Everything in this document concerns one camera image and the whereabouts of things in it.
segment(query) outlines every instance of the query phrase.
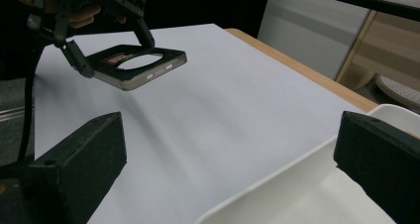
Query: white tray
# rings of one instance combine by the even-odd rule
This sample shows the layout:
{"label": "white tray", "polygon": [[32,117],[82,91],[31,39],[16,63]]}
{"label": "white tray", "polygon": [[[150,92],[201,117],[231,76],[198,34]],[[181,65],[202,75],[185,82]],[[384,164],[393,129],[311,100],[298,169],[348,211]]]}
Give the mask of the white tray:
{"label": "white tray", "polygon": [[[420,116],[382,104],[367,113],[420,136]],[[344,172],[337,136],[202,215],[196,224],[394,223]]]}

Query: wooden edge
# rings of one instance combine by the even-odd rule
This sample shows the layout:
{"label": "wooden edge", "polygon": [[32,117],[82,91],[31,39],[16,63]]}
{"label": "wooden edge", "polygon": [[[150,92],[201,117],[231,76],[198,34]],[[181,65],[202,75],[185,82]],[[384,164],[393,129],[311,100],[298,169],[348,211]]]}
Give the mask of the wooden edge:
{"label": "wooden edge", "polygon": [[261,41],[251,37],[250,35],[238,30],[238,29],[226,29],[226,31],[233,36],[239,38],[240,40],[246,42],[262,53],[276,59],[277,61],[283,63],[284,65],[292,68],[293,70],[301,73],[305,77],[311,79],[312,81],[320,84],[321,86],[327,88],[338,96],[346,99],[350,103],[359,107],[360,109],[368,112],[377,106],[376,103],[358,95],[356,92],[350,90],[349,88],[335,82],[329,77],[313,70],[312,68],[298,62],[297,60],[286,56],[285,54],[277,51],[276,49],[262,43]]}

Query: white table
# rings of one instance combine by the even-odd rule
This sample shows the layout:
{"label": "white table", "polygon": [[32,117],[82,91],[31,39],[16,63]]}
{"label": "white table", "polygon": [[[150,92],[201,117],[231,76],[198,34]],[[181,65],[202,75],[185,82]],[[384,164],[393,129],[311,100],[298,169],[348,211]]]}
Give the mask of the white table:
{"label": "white table", "polygon": [[[82,77],[49,47],[36,76],[36,157],[121,111],[128,163],[89,223],[193,223],[307,153],[359,108],[215,25],[153,31],[188,62],[133,91]],[[76,37],[90,55],[132,33]]]}

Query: human hand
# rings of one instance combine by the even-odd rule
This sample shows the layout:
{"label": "human hand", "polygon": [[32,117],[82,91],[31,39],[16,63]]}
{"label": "human hand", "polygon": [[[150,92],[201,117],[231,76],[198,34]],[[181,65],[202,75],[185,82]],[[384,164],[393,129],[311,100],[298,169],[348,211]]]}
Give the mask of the human hand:
{"label": "human hand", "polygon": [[[34,0],[19,0],[24,4],[32,5]],[[57,0],[46,0],[45,2],[45,13],[55,14],[57,12]],[[72,28],[81,28],[88,24],[93,23],[94,16],[101,11],[101,7],[98,4],[88,4],[77,12],[71,13],[68,17],[68,25]],[[118,21],[120,23],[125,22],[125,18],[121,17]]]}

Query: oval cutout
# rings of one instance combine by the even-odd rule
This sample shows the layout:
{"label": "oval cutout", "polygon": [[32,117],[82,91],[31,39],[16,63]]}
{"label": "oval cutout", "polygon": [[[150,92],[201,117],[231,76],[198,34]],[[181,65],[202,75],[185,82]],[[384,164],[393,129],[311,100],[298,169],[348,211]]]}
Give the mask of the oval cutout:
{"label": "oval cutout", "polygon": [[162,58],[162,56],[160,56],[160,55],[137,56],[137,57],[131,58],[131,59],[123,62],[122,64],[120,64],[120,66],[118,66],[118,68],[132,69],[132,68],[143,67],[145,65],[149,65],[153,62],[156,62],[161,58]]}

